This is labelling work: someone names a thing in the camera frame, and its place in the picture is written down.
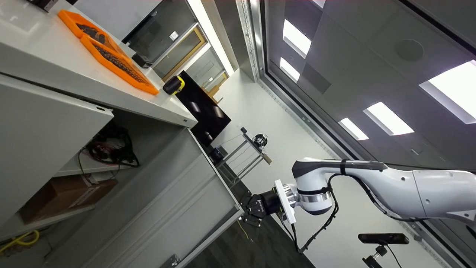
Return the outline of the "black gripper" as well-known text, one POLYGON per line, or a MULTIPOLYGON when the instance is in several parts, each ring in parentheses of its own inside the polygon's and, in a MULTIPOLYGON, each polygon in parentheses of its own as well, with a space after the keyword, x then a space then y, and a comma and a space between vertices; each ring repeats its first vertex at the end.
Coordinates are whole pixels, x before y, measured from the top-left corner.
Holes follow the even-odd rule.
POLYGON ((280 197, 275 189, 263 194, 253 194, 245 203, 245 212, 254 218, 266 218, 278 213, 281 207, 280 197))

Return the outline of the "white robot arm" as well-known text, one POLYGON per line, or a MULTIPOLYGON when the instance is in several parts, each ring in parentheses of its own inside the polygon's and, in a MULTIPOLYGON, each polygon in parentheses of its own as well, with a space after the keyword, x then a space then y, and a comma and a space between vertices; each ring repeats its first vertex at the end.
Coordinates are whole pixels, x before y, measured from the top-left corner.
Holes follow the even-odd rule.
POLYGON ((293 183, 275 180, 271 191, 254 194, 247 212, 256 218, 283 213, 296 222, 295 209, 320 216, 338 206, 332 176, 354 179, 369 200, 396 221, 476 219, 476 174, 464 170, 400 170, 381 161, 323 161, 305 158, 292 166, 293 183))

